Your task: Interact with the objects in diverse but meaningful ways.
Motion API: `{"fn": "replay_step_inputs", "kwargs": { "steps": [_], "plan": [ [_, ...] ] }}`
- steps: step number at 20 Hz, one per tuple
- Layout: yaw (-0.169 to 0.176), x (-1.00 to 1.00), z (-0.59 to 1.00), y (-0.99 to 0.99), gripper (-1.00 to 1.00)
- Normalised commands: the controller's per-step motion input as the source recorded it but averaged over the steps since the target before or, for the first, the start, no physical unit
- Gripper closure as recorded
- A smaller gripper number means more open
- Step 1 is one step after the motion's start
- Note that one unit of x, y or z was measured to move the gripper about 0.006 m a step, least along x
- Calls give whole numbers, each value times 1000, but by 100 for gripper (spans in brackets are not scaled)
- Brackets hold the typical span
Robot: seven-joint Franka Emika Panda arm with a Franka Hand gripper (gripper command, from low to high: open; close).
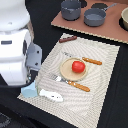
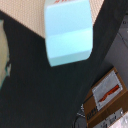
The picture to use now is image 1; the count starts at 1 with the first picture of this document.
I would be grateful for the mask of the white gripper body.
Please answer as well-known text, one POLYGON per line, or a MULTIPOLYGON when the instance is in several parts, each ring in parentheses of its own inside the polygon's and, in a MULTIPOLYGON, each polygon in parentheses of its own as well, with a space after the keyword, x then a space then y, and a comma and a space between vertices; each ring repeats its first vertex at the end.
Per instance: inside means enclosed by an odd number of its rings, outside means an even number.
POLYGON ((30 71, 41 68, 41 59, 42 49, 27 29, 0 35, 0 75, 9 86, 25 84, 30 71))

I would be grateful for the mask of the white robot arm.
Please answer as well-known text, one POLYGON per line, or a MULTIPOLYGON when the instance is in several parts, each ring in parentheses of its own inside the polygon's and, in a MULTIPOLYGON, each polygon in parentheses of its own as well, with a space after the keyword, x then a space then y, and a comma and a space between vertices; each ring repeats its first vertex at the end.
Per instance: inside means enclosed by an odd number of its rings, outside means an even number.
POLYGON ((41 68, 42 49, 25 0, 0 0, 0 76, 7 87, 27 86, 41 68))

